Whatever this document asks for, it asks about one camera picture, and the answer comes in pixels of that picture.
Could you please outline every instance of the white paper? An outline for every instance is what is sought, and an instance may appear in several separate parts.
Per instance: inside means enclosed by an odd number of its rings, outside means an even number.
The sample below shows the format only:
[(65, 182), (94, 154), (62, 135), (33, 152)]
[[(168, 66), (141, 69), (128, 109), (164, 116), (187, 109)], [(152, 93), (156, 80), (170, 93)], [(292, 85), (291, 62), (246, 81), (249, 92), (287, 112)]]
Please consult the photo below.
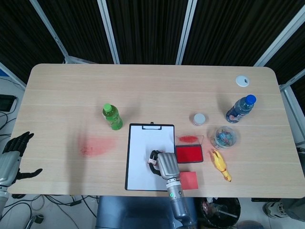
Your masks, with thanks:
[(153, 174), (147, 163), (153, 150), (174, 153), (174, 128), (162, 126), (132, 125), (130, 129), (128, 190), (166, 190), (166, 181)]

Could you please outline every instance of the clipboard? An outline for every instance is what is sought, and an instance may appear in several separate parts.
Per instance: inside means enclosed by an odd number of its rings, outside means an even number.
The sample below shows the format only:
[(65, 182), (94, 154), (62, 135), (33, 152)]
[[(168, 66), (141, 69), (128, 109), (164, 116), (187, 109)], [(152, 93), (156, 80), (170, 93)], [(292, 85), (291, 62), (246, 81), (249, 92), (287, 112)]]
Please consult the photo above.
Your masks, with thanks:
[(174, 125), (130, 124), (125, 189), (166, 191), (166, 180), (153, 174), (147, 161), (153, 150), (174, 153), (174, 141)]

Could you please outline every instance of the green tea bottle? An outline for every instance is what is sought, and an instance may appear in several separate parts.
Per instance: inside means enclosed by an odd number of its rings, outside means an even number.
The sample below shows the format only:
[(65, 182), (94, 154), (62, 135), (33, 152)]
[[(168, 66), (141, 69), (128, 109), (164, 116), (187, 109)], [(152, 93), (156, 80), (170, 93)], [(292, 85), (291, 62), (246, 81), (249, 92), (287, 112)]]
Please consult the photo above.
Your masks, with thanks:
[(112, 130), (119, 130), (123, 126), (123, 121), (119, 115), (118, 109), (111, 105), (105, 104), (103, 109), (104, 118), (110, 123)]

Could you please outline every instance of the yellow rubber chicken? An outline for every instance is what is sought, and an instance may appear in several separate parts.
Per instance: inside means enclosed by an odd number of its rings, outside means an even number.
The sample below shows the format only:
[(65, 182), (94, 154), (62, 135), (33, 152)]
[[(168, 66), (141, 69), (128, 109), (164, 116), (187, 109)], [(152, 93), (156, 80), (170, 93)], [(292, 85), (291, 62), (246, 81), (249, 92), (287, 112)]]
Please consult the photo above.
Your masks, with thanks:
[(212, 150), (212, 154), (213, 154), (213, 157), (214, 157), (214, 165), (215, 165), (215, 167), (219, 171), (221, 171), (221, 173), (223, 174), (224, 178), (227, 181), (231, 182), (232, 178), (231, 178), (230, 174), (227, 171), (225, 161), (224, 161), (223, 157), (221, 156), (221, 154), (217, 150), (215, 150), (215, 149)]

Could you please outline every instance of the shoe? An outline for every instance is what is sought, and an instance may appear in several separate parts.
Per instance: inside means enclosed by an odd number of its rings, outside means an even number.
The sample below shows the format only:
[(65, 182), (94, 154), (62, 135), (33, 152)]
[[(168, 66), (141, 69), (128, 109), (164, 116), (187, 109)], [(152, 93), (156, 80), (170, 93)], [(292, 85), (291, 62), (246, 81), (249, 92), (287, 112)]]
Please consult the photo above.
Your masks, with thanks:
[(273, 219), (288, 217), (281, 202), (268, 202), (263, 206), (264, 213)]

